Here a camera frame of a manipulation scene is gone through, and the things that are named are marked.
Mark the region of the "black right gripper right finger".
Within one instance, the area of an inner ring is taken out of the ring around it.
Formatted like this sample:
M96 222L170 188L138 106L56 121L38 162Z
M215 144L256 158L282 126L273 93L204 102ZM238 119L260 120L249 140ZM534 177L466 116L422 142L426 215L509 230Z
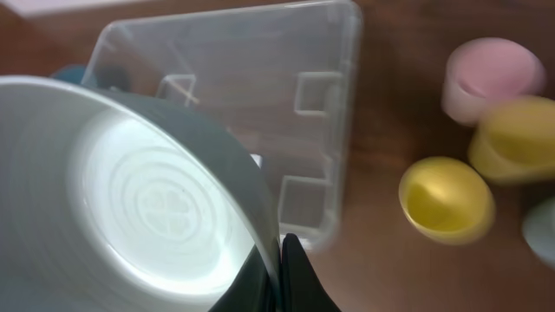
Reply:
M298 237L287 234L281 256L285 312L340 312L320 283Z

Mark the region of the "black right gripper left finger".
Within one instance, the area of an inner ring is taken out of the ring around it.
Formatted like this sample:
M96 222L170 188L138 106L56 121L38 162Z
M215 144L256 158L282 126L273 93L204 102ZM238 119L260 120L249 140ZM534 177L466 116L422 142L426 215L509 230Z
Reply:
M210 312L275 312L276 303L264 261L252 249L230 288Z

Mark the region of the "pale grey-blue small bowl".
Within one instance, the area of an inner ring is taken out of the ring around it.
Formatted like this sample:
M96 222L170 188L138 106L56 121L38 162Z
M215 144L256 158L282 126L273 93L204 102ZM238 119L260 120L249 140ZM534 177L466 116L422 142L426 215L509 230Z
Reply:
M209 311L252 249L276 305L276 207L220 124L160 99L1 80L1 308Z

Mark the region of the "light blue plastic cup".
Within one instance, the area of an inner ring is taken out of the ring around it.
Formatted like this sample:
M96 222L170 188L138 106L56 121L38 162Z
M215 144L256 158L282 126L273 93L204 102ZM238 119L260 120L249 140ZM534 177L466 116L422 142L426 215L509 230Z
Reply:
M523 237L539 260L554 269L554 199L532 208L522 224Z

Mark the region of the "orange-yellow plastic cup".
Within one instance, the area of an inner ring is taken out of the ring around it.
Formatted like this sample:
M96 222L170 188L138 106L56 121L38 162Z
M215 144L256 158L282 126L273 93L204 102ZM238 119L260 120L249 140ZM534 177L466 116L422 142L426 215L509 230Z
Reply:
M506 101L478 124L468 149L473 168L497 184L554 178L554 101Z

